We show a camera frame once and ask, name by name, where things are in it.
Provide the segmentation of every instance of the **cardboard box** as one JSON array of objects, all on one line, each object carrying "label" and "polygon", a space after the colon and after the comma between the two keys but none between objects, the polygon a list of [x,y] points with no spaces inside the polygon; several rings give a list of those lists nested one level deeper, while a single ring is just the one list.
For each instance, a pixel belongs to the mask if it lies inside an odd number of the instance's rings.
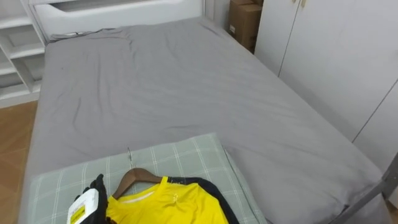
[{"label": "cardboard box", "polygon": [[262,7],[251,0],[231,0],[229,33],[246,49],[254,52]]}]

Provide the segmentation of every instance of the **wooden floor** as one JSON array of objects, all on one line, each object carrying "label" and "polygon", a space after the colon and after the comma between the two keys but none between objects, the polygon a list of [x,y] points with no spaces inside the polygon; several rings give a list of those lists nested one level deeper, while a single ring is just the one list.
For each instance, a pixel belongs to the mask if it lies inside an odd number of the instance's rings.
[{"label": "wooden floor", "polygon": [[[37,102],[0,109],[0,223],[15,224]],[[394,223],[398,211],[389,206]]]}]

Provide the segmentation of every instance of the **yellow shirt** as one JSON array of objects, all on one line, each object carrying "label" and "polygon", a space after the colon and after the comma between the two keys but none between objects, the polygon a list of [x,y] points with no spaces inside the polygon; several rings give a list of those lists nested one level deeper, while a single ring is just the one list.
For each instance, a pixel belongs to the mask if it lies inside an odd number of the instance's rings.
[{"label": "yellow shirt", "polygon": [[160,184],[135,195],[108,199],[106,216],[117,224],[227,224],[219,201],[197,183]]}]

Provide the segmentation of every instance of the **yellow jersey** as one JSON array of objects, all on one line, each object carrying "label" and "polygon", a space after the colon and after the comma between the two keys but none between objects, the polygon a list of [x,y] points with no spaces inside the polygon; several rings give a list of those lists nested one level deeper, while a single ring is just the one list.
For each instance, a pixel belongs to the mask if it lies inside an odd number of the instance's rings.
[{"label": "yellow jersey", "polygon": [[108,202],[106,216],[117,224],[238,223],[216,186],[201,178],[163,177],[143,192]]}]

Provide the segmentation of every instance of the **green plaid fabric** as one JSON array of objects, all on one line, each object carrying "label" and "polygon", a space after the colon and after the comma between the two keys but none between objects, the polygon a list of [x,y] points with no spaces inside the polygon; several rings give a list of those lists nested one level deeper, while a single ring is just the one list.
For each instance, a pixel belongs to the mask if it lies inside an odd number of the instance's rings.
[{"label": "green plaid fabric", "polygon": [[[30,186],[30,223],[66,223],[69,206],[98,174],[104,174],[105,187],[112,194],[123,175],[134,167],[159,176],[202,177],[219,188],[240,223],[267,223],[248,184],[215,134],[132,151],[131,157],[132,162],[127,152],[36,177]],[[136,183],[126,195],[148,187],[150,184]]]}]

